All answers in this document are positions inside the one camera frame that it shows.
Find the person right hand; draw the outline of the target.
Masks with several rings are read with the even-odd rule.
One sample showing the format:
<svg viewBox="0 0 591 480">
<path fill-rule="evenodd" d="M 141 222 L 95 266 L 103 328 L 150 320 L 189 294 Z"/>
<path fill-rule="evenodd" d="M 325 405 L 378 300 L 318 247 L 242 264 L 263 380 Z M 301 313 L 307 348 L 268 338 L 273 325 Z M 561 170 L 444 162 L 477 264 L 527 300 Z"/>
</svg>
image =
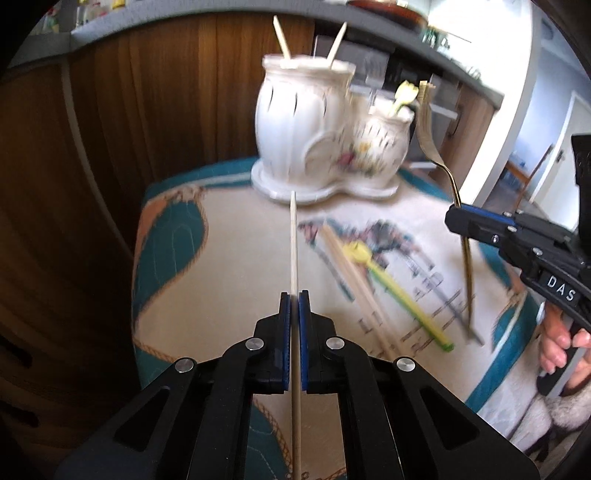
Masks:
<svg viewBox="0 0 591 480">
<path fill-rule="evenodd" d="M 571 347 L 584 349 L 585 356 L 567 381 L 565 394 L 575 393 L 590 381 L 590 333 L 580 329 L 572 336 L 563 322 L 562 311 L 546 302 L 539 341 L 539 363 L 542 370 L 553 374 L 558 368 L 563 368 L 567 363 L 567 350 Z"/>
</svg>

